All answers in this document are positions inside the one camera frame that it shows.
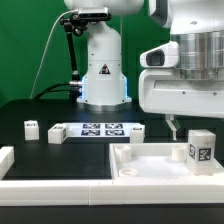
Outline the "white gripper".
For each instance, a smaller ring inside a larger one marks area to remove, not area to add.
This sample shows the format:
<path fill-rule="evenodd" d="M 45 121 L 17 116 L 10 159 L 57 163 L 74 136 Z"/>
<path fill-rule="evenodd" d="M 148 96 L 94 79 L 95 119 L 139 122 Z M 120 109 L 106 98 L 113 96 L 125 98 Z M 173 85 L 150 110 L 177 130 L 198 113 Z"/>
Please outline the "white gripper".
<path fill-rule="evenodd" d="M 140 107 L 146 113 L 165 114 L 174 140 L 181 128 L 174 115 L 224 118 L 224 68 L 213 79 L 181 78 L 175 68 L 178 52 L 178 44 L 170 41 L 142 53 L 138 85 Z"/>

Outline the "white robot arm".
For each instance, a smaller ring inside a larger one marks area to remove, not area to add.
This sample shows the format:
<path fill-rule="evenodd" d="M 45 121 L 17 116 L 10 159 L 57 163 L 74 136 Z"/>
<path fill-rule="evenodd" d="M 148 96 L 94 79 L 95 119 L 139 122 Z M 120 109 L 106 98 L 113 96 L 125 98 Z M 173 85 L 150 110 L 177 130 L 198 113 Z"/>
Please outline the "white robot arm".
<path fill-rule="evenodd" d="M 88 70 L 78 102 L 96 110 L 129 103 L 121 37 L 105 23 L 137 13 L 170 30 L 170 41 L 140 56 L 139 103 L 146 113 L 224 118 L 224 0 L 64 0 L 73 32 L 88 36 Z"/>

